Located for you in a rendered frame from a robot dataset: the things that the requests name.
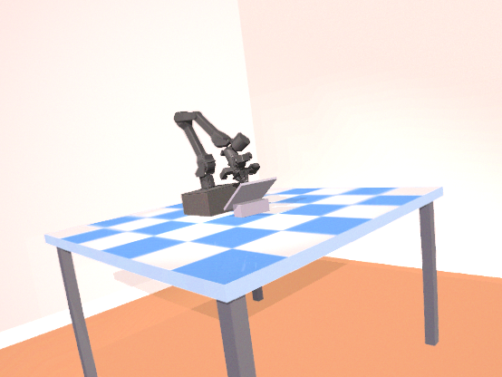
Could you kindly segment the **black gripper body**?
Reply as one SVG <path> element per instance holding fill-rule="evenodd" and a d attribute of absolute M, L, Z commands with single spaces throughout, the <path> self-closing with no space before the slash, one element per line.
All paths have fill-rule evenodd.
<path fill-rule="evenodd" d="M 238 154 L 232 155 L 232 156 L 238 156 Z M 240 170 L 243 170 L 243 173 L 245 172 L 246 169 L 251 169 L 248 175 L 255 175 L 257 171 L 260 169 L 260 165 L 258 163 L 252 163 L 249 165 L 248 168 L 246 168 L 246 165 L 244 163 L 238 163 L 236 166 L 233 164 L 233 157 L 228 158 L 228 168 L 223 168 L 222 171 L 219 174 L 219 177 L 221 180 L 227 179 L 227 175 L 232 175 L 235 176 L 236 173 Z"/>

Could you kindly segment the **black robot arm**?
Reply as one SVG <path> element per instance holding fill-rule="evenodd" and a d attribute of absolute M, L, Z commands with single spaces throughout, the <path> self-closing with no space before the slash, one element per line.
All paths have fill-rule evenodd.
<path fill-rule="evenodd" d="M 216 185 L 212 174 L 215 173 L 216 162 L 212 154 L 207 154 L 205 152 L 198 135 L 192 127 L 193 121 L 209 135 L 211 141 L 217 148 L 225 147 L 221 150 L 220 156 L 226 156 L 227 160 L 232 155 L 238 154 L 238 151 L 242 151 L 250 143 L 250 140 L 246 135 L 242 134 L 242 132 L 239 132 L 234 138 L 230 138 L 223 131 L 218 130 L 200 111 L 177 111 L 175 113 L 174 122 L 185 131 L 188 142 L 197 157 L 198 168 L 195 172 L 195 176 L 197 178 L 199 177 L 201 186 L 199 190 L 214 188 Z M 250 151 L 232 157 L 234 166 L 238 163 L 244 163 L 246 165 L 246 162 L 253 158 Z"/>

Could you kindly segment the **grey switch panel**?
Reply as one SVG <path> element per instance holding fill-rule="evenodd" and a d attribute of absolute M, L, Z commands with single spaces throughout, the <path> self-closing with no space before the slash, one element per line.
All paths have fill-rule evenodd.
<path fill-rule="evenodd" d="M 268 198 L 263 198 L 277 177 L 241 183 L 224 210 L 234 209 L 234 217 L 245 218 L 270 211 Z"/>

